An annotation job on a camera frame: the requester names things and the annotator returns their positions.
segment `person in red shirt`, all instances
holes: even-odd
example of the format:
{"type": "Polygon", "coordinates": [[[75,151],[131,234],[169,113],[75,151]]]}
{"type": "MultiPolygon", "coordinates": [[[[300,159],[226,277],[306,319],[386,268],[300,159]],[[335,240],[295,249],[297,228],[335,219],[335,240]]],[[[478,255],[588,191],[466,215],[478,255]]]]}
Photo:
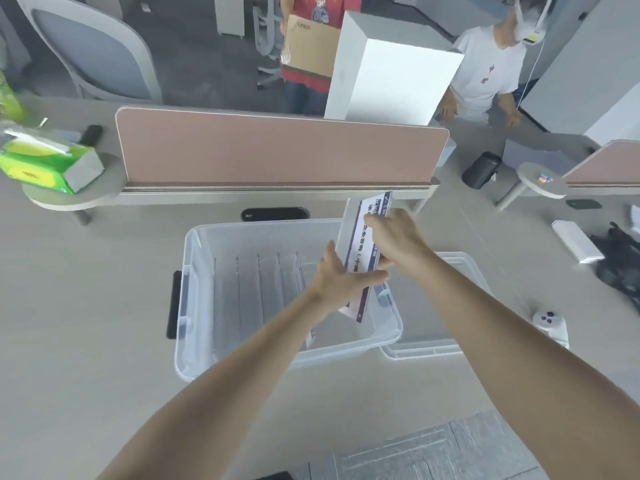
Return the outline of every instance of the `person in red shirt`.
{"type": "MultiPolygon", "coordinates": [[[[289,15],[294,14],[314,22],[342,28],[346,10],[360,11],[362,0],[280,0],[284,21],[280,24],[283,35],[287,31],[289,15]]],[[[324,116],[331,79],[282,68],[285,95],[289,112],[308,116],[324,116]]]]}

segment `office chair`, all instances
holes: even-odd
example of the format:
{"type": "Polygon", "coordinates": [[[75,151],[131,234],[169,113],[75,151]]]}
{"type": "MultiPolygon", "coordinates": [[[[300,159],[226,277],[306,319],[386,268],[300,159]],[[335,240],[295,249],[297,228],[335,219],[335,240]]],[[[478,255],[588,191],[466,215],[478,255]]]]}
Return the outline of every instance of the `office chair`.
{"type": "Polygon", "coordinates": [[[147,44],[127,24],[73,0],[18,0],[64,64],[78,97],[163,103],[147,44]]]}
{"type": "MultiPolygon", "coordinates": [[[[280,58],[283,37],[280,33],[280,23],[283,20],[282,10],[278,0],[257,0],[253,2],[253,32],[255,47],[261,55],[273,61],[280,58]]],[[[264,89],[268,84],[280,78],[280,67],[258,67],[258,72],[271,74],[258,81],[258,89],[264,89]]]]}

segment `jeans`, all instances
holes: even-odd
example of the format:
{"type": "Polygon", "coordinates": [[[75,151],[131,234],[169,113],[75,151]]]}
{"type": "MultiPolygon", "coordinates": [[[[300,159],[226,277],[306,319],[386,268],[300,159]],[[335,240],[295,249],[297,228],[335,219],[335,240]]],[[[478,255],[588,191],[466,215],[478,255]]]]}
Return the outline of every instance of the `jeans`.
{"type": "Polygon", "coordinates": [[[291,114],[306,116],[324,116],[326,100],[329,94],[322,94],[309,89],[304,84],[284,81],[284,94],[287,98],[287,108],[291,114]]]}

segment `white office desk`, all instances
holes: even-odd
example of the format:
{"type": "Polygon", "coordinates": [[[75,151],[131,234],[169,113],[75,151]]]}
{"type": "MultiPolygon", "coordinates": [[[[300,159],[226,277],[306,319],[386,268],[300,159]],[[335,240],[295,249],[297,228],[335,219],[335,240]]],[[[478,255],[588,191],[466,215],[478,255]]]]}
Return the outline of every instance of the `white office desk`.
{"type": "MultiPolygon", "coordinates": [[[[97,145],[99,152],[122,158],[122,147],[115,124],[115,114],[122,103],[97,100],[39,97],[22,95],[22,103],[30,113],[29,123],[37,125],[48,117],[48,128],[83,131],[88,125],[104,127],[97,145]]],[[[394,199],[414,201],[412,210],[419,212],[438,188],[439,182],[394,189],[394,199]]],[[[366,198],[388,188],[380,185],[331,185],[317,187],[148,187],[127,185],[114,199],[103,205],[173,205],[180,203],[246,203],[247,207],[290,207],[306,201],[346,201],[366,198]]]]}

